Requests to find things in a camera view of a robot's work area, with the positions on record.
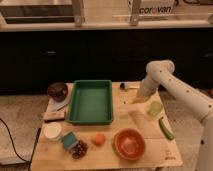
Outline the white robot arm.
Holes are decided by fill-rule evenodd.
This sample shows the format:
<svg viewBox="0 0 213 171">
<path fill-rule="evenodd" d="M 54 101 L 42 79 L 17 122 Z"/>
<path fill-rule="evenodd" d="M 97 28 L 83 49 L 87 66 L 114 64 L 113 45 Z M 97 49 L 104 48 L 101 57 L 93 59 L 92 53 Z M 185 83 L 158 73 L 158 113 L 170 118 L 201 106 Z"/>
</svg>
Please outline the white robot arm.
<svg viewBox="0 0 213 171">
<path fill-rule="evenodd" d="M 171 60 L 149 62 L 136 97 L 146 101 L 162 85 L 188 107 L 204 127 L 195 171 L 213 171 L 213 99 L 175 77 L 174 70 Z"/>
</svg>

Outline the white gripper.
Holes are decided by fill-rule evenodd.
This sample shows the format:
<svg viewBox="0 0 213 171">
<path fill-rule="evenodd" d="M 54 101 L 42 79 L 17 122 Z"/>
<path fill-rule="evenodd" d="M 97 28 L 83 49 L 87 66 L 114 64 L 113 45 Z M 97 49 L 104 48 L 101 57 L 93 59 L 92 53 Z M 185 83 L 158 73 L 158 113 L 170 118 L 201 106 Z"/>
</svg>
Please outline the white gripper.
<svg viewBox="0 0 213 171">
<path fill-rule="evenodd" d="M 137 91 L 136 103 L 145 103 L 156 92 L 155 89 L 147 87 L 144 83 L 141 83 Z"/>
</svg>

